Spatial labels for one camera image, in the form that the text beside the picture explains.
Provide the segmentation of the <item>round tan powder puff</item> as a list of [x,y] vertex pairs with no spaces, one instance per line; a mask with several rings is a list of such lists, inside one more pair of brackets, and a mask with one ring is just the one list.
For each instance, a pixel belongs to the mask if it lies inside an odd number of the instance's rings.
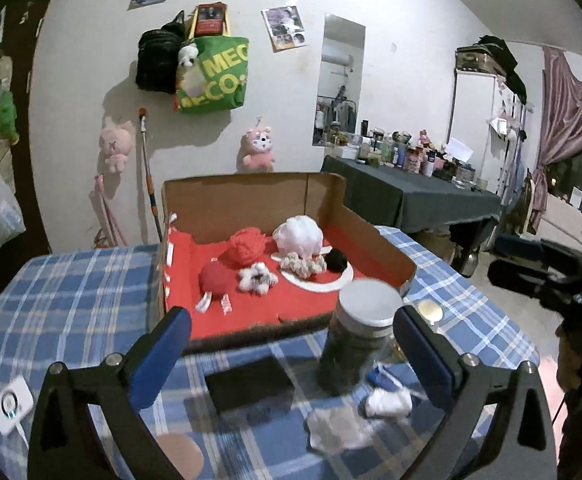
[[186,434],[160,434],[157,444],[186,480],[195,480],[201,474],[204,456],[199,445]]

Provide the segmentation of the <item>white sock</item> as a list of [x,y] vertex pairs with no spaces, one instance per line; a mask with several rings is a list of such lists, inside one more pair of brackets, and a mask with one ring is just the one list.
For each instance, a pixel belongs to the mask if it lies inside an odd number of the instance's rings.
[[367,396],[364,413],[370,418],[404,418],[413,410],[413,400],[405,388],[396,391],[375,389]]

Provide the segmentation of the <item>white plush sheep with bow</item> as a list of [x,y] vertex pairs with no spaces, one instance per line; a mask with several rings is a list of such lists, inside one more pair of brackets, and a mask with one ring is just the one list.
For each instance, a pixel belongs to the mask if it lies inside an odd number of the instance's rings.
[[263,262],[256,262],[248,268],[239,270],[238,288],[241,292],[265,296],[277,284],[277,275],[271,272]]

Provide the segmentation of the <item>pink mesh bath pouf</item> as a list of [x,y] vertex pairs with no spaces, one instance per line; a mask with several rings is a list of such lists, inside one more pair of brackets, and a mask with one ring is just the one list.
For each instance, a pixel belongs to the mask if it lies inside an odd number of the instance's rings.
[[250,226],[229,238],[225,252],[218,259],[233,268],[245,268],[264,255],[266,246],[267,236],[260,229]]

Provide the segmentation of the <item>black scrunchie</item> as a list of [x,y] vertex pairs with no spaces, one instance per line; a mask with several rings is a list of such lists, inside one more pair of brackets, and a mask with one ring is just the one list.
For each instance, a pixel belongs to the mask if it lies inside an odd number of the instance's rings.
[[327,252],[323,258],[325,259],[327,270],[332,273],[343,273],[349,265],[349,259],[347,259],[344,252],[335,247],[332,247],[330,252]]

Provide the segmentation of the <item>cream knitted scrunchie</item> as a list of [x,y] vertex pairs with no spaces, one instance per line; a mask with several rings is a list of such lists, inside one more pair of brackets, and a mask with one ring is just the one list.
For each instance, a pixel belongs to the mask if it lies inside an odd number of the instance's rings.
[[315,259],[304,259],[296,252],[289,252],[288,255],[281,259],[279,268],[301,280],[308,280],[314,275],[325,273],[327,271],[327,263],[322,255],[318,255]]

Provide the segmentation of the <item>white mesh bath pouf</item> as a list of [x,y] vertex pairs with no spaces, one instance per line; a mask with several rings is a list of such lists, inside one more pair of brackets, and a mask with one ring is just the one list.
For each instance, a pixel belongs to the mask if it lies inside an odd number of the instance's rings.
[[320,254],[323,248],[323,230],[308,216],[291,217],[274,230],[273,240],[283,256],[294,252],[302,259]]

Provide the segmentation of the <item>blue plaid tablecloth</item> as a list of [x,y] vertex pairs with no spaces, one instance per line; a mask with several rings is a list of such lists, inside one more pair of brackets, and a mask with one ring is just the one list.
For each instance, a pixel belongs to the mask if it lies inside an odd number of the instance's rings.
[[[416,263],[408,294],[412,304],[430,299],[443,310],[438,329],[461,353],[483,363],[515,368],[537,361],[538,351],[496,304],[428,249],[395,228],[382,235]],[[56,361],[78,368],[125,352],[147,329],[157,296],[157,246],[101,249],[38,257],[0,295],[0,392],[22,377],[41,388]],[[440,421],[440,411],[418,402],[402,422],[368,422],[367,448],[324,456],[308,444],[305,422],[317,408],[356,406],[367,388],[331,398],[316,382],[326,335],[312,332],[241,350],[187,356],[177,362],[157,401],[142,412],[154,434],[188,434],[204,456],[206,479],[396,479],[413,462]],[[204,378],[215,370],[276,358],[294,385],[288,413],[266,424],[230,431],[216,418]],[[22,434],[0,433],[0,469],[26,476]]]

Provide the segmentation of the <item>small glass jar gold contents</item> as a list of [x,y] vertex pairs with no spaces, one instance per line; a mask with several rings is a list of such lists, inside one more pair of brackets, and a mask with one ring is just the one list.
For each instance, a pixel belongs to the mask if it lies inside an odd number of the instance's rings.
[[442,307],[431,299],[422,299],[417,305],[417,310],[422,318],[431,325],[440,323],[444,317]]

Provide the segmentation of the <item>pink curtain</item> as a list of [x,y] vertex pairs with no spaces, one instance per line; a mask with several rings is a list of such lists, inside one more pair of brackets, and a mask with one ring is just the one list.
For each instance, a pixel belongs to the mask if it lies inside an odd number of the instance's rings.
[[530,228],[533,231],[538,228],[547,207],[548,167],[582,151],[582,80],[574,75],[562,50],[545,47],[544,60],[544,102],[530,214]]

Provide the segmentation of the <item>white wardrobe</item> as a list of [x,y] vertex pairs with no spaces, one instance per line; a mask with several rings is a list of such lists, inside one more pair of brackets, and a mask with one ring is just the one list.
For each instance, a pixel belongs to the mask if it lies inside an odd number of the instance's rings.
[[459,148],[473,171],[472,180],[501,194],[504,163],[510,146],[515,97],[504,78],[493,74],[455,73],[448,141]]

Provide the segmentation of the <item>cardboard box red lining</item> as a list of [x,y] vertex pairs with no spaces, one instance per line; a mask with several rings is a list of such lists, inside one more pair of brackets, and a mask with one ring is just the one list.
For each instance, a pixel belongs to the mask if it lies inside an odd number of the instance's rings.
[[[182,307],[192,318],[189,353],[254,344],[302,330],[322,328],[348,278],[376,278],[409,292],[417,266],[378,229],[344,204],[346,181],[337,174],[282,172],[194,177],[164,183],[165,233],[157,260],[157,296],[149,310],[156,326],[167,311]],[[323,231],[323,249],[344,252],[349,268],[302,281],[279,274],[263,296],[229,290],[231,309],[218,299],[209,309],[195,308],[202,299],[203,266],[218,259],[239,280],[240,264],[229,256],[230,237],[244,228],[259,229],[266,245],[259,261],[278,274],[280,255],[271,238],[285,220],[306,214]]]

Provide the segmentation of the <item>small panda plush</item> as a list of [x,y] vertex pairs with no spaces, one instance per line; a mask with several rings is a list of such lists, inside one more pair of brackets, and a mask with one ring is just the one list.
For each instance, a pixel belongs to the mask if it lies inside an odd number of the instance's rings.
[[181,47],[177,54],[178,68],[180,70],[190,70],[195,65],[199,55],[199,49],[195,41],[188,42]]

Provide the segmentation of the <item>green tote bag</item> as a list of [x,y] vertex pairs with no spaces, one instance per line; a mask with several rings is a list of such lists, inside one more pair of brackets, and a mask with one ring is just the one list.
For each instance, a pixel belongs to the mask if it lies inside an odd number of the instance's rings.
[[247,91],[250,40],[231,34],[226,3],[195,7],[184,44],[192,41],[199,55],[190,70],[177,66],[175,108],[183,114],[204,114],[241,107]]

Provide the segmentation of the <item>photo collage on wall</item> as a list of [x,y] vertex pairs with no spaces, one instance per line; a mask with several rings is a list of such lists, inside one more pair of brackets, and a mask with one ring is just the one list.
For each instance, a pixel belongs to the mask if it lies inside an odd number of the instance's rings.
[[261,11],[274,52],[306,46],[306,32],[296,6],[278,6]]

